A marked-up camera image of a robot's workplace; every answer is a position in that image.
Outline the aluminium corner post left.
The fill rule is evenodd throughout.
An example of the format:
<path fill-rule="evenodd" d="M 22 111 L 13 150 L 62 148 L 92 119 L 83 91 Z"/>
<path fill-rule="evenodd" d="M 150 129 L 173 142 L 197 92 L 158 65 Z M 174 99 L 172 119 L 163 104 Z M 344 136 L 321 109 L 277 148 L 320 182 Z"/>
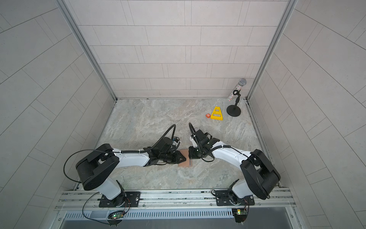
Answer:
<path fill-rule="evenodd" d="M 76 21 L 72 17 L 71 12 L 69 11 L 67 5 L 65 4 L 65 1 L 56 0 L 55 2 L 56 2 L 56 5 L 58 6 L 58 8 L 61 11 L 61 14 L 65 18 L 67 24 L 69 25 L 71 31 L 73 32 L 77 42 L 79 43 L 79 45 L 83 49 L 86 57 L 88 58 L 89 62 L 91 63 L 92 67 L 94 68 L 94 70 L 96 71 L 98 76 L 101 78 L 102 82 L 106 86 L 106 88 L 109 91 L 110 95 L 112 96 L 112 98 L 116 102 L 118 100 L 118 98 L 116 97 L 112 87 L 108 83 L 108 81 L 105 77 L 105 74 L 103 73 L 101 67 L 97 63 L 97 60 L 96 60 L 94 54 L 92 53 L 92 50 L 90 49 L 90 47 L 87 44 L 85 38 L 83 37 L 83 35 L 81 33 L 81 30 L 79 29 L 78 25 L 76 24 Z"/>

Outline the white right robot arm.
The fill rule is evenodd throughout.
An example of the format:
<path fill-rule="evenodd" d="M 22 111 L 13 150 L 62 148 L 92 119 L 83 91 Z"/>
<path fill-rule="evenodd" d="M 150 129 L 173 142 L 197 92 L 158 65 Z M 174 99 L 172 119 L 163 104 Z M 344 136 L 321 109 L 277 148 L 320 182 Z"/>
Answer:
<path fill-rule="evenodd" d="M 190 159 L 208 162 L 206 157 L 209 156 L 212 158 L 211 162 L 221 159 L 241 169 L 244 179 L 234 181 L 227 191 L 226 196 L 232 204 L 239 205 L 253 195 L 262 200 L 270 198 L 270 193 L 281 177 L 261 150 L 240 150 L 213 138 L 209 133 L 195 130 L 192 126 L 190 131 L 193 144 L 189 147 Z"/>

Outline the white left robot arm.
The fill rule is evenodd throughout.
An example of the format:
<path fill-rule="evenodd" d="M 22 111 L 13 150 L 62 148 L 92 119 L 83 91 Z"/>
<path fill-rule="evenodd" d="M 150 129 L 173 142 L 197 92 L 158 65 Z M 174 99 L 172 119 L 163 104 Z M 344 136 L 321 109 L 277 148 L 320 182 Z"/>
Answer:
<path fill-rule="evenodd" d="M 180 140 L 163 137 L 152 147 L 142 150 L 118 150 L 103 144 L 76 164 L 84 190 L 102 194 L 100 207 L 120 207 L 127 203 L 127 195 L 118 180 L 110 175 L 122 167 L 148 167 L 152 165 L 180 164 L 186 161 L 177 150 Z"/>

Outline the aluminium corner post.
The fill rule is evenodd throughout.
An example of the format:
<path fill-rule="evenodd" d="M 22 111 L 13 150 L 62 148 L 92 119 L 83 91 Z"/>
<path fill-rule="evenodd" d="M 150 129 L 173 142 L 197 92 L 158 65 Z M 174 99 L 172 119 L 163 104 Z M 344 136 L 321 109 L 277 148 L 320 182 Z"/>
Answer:
<path fill-rule="evenodd" d="M 96 71 L 98 76 L 101 78 L 102 82 L 106 86 L 106 88 L 109 91 L 110 95 L 112 96 L 112 98 L 116 102 L 118 100 L 118 98 L 116 97 L 112 87 L 108 83 L 108 81 L 105 77 L 105 74 L 103 73 L 101 67 L 97 63 L 97 60 L 96 60 L 94 54 L 92 53 L 92 50 L 90 49 L 90 47 L 87 44 L 85 38 L 83 37 L 83 35 L 81 33 L 81 30 L 79 29 L 78 25 L 76 24 L 76 21 L 72 17 L 71 12 L 69 11 L 67 5 L 65 4 L 65 1 L 56 0 L 55 2 L 56 2 L 56 5 L 58 6 L 58 8 L 61 11 L 61 14 L 65 18 L 67 24 L 69 25 L 71 31 L 73 32 L 77 42 L 79 43 L 79 45 L 83 49 L 86 57 L 88 58 L 89 62 L 91 63 L 92 67 L 94 68 L 94 70 Z"/>
<path fill-rule="evenodd" d="M 250 101 L 251 98 L 254 96 L 254 92 L 255 92 L 257 86 L 259 85 L 259 81 L 260 81 L 262 75 L 264 74 L 264 71 L 266 69 L 266 66 L 268 65 L 268 63 L 270 61 L 270 58 L 271 58 L 271 56 L 272 56 L 272 54 L 273 54 L 273 52 L 274 52 L 274 50 L 275 50 L 275 48 L 276 48 L 279 40 L 280 40 L 281 35 L 283 34 L 283 31 L 284 31 L 284 29 L 285 29 L 285 27 L 287 25 L 288 20 L 291 17 L 291 14 L 292 14 L 292 12 L 293 12 L 293 10 L 295 8 L 296 3 L 297 3 L 296 0 L 289 0 L 288 3 L 287 3 L 287 5 L 285 7 L 285 11 L 284 11 L 284 13 L 283 13 L 283 15 L 281 17 L 281 20 L 280 20 L 280 22 L 279 22 L 279 24 L 278 24 L 278 26 L 276 28 L 276 31 L 275 31 L 275 33 L 273 35 L 273 38 L 271 40 L 271 43 L 270 43 L 270 45 L 268 47 L 268 50 L 266 52 L 266 55 L 265 55 L 265 57 L 264 57 L 261 65 L 260 65 L 260 68 L 258 70 L 258 73 L 256 75 L 256 78 L 255 78 L 255 80 L 253 82 L 253 85 L 252 85 L 250 91 L 249 91 L 249 94 L 247 96 L 247 101 Z"/>

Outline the yellow triangular cone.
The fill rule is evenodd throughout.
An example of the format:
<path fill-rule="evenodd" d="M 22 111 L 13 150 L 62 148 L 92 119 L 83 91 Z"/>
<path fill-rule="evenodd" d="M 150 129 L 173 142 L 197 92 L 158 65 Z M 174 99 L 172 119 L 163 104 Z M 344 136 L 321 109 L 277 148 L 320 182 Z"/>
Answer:
<path fill-rule="evenodd" d="M 216 106 L 210 116 L 211 119 L 213 120 L 219 120 L 219 121 L 223 121 L 223 115 L 221 112 L 221 108 Z"/>

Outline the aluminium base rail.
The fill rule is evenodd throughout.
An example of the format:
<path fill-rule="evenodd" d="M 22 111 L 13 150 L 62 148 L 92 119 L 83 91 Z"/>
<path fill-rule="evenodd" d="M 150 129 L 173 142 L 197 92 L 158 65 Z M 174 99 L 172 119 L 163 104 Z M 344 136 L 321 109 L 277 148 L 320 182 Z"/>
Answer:
<path fill-rule="evenodd" d="M 99 204 L 102 195 L 95 191 L 63 191 L 53 210 L 154 210 L 154 209 L 208 209 L 208 208 L 263 208 L 295 207 L 294 198 L 288 188 L 274 188 L 270 197 L 262 200 L 254 195 L 234 204 L 224 189 L 161 189 L 137 190 L 140 194 L 128 194 L 127 203 L 114 208 L 111 204 Z"/>

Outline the aluminium corner post right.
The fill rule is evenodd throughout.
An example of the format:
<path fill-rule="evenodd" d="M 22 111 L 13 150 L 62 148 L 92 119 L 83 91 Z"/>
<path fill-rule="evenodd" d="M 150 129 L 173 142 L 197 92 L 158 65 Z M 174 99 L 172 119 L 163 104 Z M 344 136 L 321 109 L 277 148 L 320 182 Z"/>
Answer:
<path fill-rule="evenodd" d="M 284 31 L 284 29 L 285 29 L 285 27 L 287 25 L 288 20 L 291 17 L 291 14 L 292 14 L 292 12 L 293 12 L 293 10 L 295 8 L 296 3 L 297 3 L 296 0 L 289 0 L 288 3 L 287 3 L 287 5 L 285 7 L 285 11 L 284 11 L 284 13 L 283 13 L 283 15 L 281 17 L 281 20 L 280 20 L 280 22 L 279 22 L 279 24 L 278 24 L 278 26 L 276 28 L 276 31 L 275 31 L 275 33 L 273 35 L 273 38 L 271 40 L 271 43 L 270 43 L 270 45 L 268 47 L 268 50 L 266 52 L 266 55 L 265 55 L 265 57 L 264 57 L 261 65 L 260 65 L 260 68 L 258 70 L 258 73 L 256 75 L 256 78 L 255 78 L 255 80 L 253 82 L 253 85 L 252 85 L 250 91 L 249 91 L 249 94 L 247 96 L 247 101 L 250 101 L 251 98 L 254 96 L 254 92 L 255 92 L 257 86 L 259 85 L 259 81 L 260 81 L 262 75 L 264 74 L 264 71 L 266 69 L 266 66 L 268 65 L 268 63 L 270 61 L 270 58 L 271 58 L 271 56 L 272 56 L 272 54 L 273 54 L 273 52 L 274 52 L 274 50 L 275 50 L 275 48 L 276 48 L 279 40 L 280 40 L 281 35 L 283 34 L 283 31 Z"/>

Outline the glittery silver microphone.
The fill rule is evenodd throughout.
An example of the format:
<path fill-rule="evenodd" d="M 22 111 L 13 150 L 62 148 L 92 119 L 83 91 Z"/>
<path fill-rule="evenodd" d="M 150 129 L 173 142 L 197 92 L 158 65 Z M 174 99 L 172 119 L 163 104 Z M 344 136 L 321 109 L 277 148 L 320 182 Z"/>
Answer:
<path fill-rule="evenodd" d="M 245 78 L 241 78 L 235 88 L 231 91 L 230 95 L 228 96 L 228 100 L 232 101 L 235 95 L 238 94 L 238 92 L 241 91 L 242 87 L 247 84 L 247 80 Z"/>

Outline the left green circuit board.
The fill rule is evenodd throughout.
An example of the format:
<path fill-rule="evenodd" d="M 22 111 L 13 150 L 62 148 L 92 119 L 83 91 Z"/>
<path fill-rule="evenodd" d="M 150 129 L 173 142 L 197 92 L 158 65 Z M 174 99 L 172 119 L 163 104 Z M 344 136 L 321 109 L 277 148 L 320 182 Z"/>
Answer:
<path fill-rule="evenodd" d="M 110 220 L 119 220 L 122 219 L 125 215 L 124 211 L 115 211 L 108 215 L 108 219 Z"/>

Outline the pink leather card holder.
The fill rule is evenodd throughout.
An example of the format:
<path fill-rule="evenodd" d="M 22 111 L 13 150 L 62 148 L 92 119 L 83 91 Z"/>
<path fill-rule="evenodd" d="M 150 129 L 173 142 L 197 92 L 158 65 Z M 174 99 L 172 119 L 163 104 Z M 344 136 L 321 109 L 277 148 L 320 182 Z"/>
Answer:
<path fill-rule="evenodd" d="M 189 149 L 181 149 L 180 150 L 181 154 L 186 158 L 186 161 L 179 163 L 178 167 L 181 168 L 189 168 L 193 166 L 193 162 L 189 157 Z"/>

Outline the black microphone stand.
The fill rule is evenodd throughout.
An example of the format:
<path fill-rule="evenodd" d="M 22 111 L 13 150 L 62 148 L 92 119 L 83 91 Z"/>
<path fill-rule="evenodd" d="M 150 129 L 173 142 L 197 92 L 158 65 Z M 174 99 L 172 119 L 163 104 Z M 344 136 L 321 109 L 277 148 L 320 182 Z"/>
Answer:
<path fill-rule="evenodd" d="M 238 103 L 240 102 L 240 90 L 234 90 L 233 95 L 237 95 L 234 105 L 229 105 L 226 109 L 226 112 L 232 117 L 238 117 L 241 114 L 241 109 L 238 107 Z"/>

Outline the right circuit board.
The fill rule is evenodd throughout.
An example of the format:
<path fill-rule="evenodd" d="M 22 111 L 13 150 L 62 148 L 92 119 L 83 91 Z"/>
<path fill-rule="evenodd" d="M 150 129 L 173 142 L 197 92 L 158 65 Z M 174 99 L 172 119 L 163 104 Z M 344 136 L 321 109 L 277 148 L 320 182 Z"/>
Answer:
<path fill-rule="evenodd" d="M 232 209 L 232 215 L 236 223 L 244 223 L 248 216 L 247 209 Z"/>

